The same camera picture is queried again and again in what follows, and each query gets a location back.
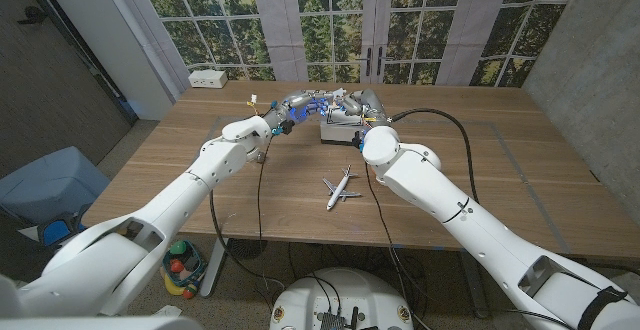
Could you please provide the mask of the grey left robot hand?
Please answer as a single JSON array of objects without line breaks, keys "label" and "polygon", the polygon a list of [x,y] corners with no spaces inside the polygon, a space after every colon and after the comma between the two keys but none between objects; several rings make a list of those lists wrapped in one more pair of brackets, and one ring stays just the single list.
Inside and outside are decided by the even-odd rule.
[{"label": "grey left robot hand", "polygon": [[319,113],[326,116],[336,99],[341,99],[345,90],[297,90],[287,95],[280,103],[263,116],[271,129],[288,134],[295,124],[304,122],[308,116]]}]

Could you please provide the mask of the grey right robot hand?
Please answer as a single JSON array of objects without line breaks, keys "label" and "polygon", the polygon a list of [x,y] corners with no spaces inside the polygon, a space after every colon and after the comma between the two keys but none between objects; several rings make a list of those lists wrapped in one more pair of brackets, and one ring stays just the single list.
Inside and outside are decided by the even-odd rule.
[{"label": "grey right robot hand", "polygon": [[349,120],[359,118],[372,127],[390,125],[384,106],[371,89],[346,94],[338,104]]}]

